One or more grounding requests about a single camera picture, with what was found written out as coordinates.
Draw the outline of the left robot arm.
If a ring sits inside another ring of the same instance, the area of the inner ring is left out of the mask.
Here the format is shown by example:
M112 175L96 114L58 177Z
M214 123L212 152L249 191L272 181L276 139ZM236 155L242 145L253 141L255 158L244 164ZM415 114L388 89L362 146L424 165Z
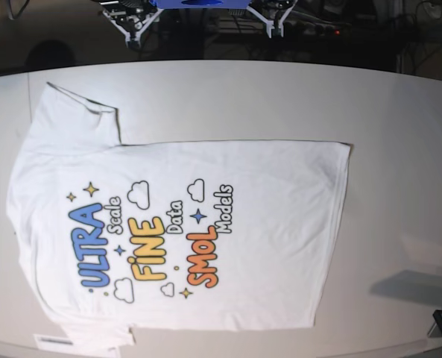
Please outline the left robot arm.
M265 25L269 38L284 37L284 22L297 5L297 0L252 1L246 11Z

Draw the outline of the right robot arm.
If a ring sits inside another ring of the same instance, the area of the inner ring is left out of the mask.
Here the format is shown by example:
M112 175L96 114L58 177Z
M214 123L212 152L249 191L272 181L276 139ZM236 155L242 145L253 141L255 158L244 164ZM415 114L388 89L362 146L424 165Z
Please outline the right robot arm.
M102 15L124 36L129 49L139 51L142 35L159 20L163 9L151 1L108 0L95 1L102 8Z

